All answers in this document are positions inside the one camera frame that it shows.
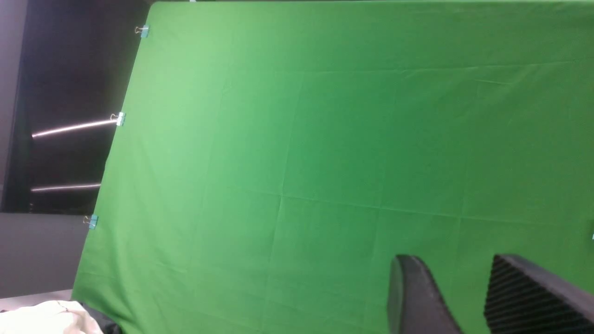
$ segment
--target green screen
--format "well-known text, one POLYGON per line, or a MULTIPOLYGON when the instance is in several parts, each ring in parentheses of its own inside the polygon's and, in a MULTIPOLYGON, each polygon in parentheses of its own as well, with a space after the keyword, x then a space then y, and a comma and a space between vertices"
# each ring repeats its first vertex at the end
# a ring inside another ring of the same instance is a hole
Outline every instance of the green screen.
POLYGON ((74 298, 126 333, 382 334, 407 253, 484 333, 495 253, 594 289, 592 17, 153 5, 74 298))

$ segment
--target blue binder clip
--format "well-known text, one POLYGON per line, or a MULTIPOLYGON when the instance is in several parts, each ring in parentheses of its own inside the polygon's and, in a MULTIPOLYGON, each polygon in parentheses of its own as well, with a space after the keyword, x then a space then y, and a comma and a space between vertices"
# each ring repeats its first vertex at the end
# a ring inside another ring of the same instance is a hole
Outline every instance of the blue binder clip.
POLYGON ((99 220, 99 217, 97 215, 91 215, 91 218, 89 218, 88 216, 85 216, 83 219, 83 223, 88 224, 89 229, 95 229, 95 227, 97 227, 98 220, 99 220))
POLYGON ((140 34, 140 38, 147 38, 149 36, 149 26, 145 24, 142 28, 136 27, 134 33, 140 34))

